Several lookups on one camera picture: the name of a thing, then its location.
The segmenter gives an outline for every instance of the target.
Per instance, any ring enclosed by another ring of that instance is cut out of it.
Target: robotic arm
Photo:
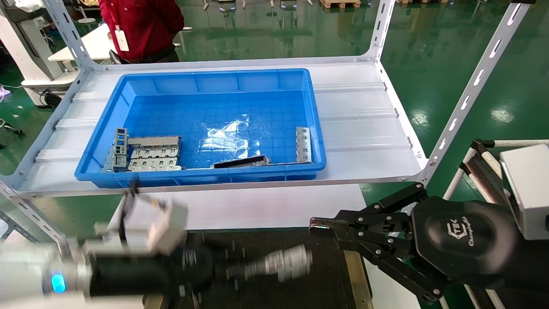
[[[124,226],[136,198],[147,198],[164,213],[149,227],[142,245],[127,243]],[[242,290],[262,275],[277,275],[283,282],[310,271],[311,252],[304,245],[250,261],[243,248],[188,234],[184,204],[139,195],[136,187],[124,199],[120,242],[87,240],[77,250],[62,241],[59,246],[0,246],[0,302],[74,292],[85,297],[162,294],[199,300],[201,294]]]
[[[414,202],[411,215],[398,212]],[[421,183],[361,211],[312,218],[309,232],[359,252],[429,304],[452,283],[549,291],[549,242],[525,240],[508,206],[429,197]]]

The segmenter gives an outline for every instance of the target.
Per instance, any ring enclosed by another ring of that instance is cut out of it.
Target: white id badge
[[[126,41],[124,31],[114,30],[114,34],[116,35],[116,40],[118,41],[118,47],[120,47],[120,50],[123,52],[129,52],[130,48],[128,47],[128,41]]]

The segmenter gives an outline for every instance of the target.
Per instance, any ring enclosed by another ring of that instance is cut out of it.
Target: person
[[[179,61],[173,38],[185,22],[174,0],[99,0],[99,9],[118,54],[111,58],[119,56],[120,63]]]

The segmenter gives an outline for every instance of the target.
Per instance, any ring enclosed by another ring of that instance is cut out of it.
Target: green epoxy floor
[[[245,10],[241,0],[224,5],[236,6],[235,13],[221,13],[217,3],[204,11],[200,0],[177,1],[187,25],[194,28],[176,38],[182,43],[177,51],[183,61],[359,55],[368,49],[377,13],[374,0],[372,6],[363,0],[360,9],[345,10],[326,10],[317,1],[311,7],[301,0],[295,11],[283,11],[276,1],[273,9],[257,0],[248,2]],[[507,4],[454,0],[453,5],[396,5],[382,62],[426,154],[433,149]],[[444,193],[474,138],[547,138],[548,48],[549,2],[538,1],[450,146],[429,184],[430,194]],[[3,64],[0,74],[0,84],[19,85],[22,80],[13,63]],[[0,131],[0,142],[8,145],[0,150],[2,173],[15,169],[51,114],[34,108],[28,99],[24,90],[17,89],[0,104],[0,117],[27,133],[19,140]],[[372,203],[405,185],[363,184],[361,188],[367,203]],[[480,196],[471,183],[462,181],[453,198]],[[83,237],[92,235],[94,222],[110,219],[119,200],[120,196],[90,196],[42,198],[34,203],[63,233]],[[47,240],[9,201],[3,200],[0,209]],[[462,289],[453,290],[447,298],[451,304],[471,308]]]

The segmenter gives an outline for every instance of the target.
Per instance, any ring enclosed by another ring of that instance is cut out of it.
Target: blue plastic bin
[[[309,127],[309,164],[211,169],[216,162],[265,155],[296,161],[296,127]],[[101,173],[115,128],[130,137],[181,136],[179,164],[170,172]],[[314,179],[326,154],[311,76],[306,69],[123,75],[76,168],[98,187],[172,186]]]

